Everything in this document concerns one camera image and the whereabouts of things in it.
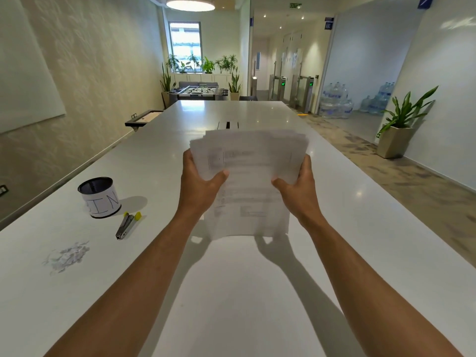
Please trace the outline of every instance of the wall outlet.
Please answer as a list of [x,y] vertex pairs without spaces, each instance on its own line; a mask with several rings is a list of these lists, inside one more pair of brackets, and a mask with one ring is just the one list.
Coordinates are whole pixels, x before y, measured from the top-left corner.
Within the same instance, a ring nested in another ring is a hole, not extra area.
[[0,197],[2,195],[4,195],[6,192],[8,192],[8,188],[7,186],[4,184],[4,185],[0,185]]

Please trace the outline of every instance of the pen holder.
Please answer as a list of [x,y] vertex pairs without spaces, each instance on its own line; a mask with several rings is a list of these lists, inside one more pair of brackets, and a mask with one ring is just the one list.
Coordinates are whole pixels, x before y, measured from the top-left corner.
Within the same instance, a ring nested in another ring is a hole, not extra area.
[[121,204],[117,197],[112,179],[108,177],[93,178],[78,186],[93,218],[106,218],[115,214]]

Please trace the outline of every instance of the patterned carpet floor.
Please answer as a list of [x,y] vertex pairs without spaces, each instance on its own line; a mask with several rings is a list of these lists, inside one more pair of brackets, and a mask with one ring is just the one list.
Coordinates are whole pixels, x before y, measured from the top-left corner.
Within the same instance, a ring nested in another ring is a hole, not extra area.
[[476,194],[409,159],[383,159],[377,147],[321,117],[306,122],[476,267]]

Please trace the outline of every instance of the forearm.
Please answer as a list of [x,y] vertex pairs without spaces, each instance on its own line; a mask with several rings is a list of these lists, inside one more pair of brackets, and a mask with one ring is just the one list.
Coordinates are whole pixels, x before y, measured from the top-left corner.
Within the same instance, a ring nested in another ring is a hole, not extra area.
[[455,347],[319,214],[304,217],[340,306],[369,357],[451,356]]
[[197,222],[174,217],[45,357],[136,356]]

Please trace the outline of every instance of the whiteboard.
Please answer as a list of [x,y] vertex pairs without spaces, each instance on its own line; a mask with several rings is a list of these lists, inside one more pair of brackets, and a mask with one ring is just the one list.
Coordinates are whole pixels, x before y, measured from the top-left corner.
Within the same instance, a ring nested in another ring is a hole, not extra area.
[[65,113],[20,0],[0,0],[0,133]]

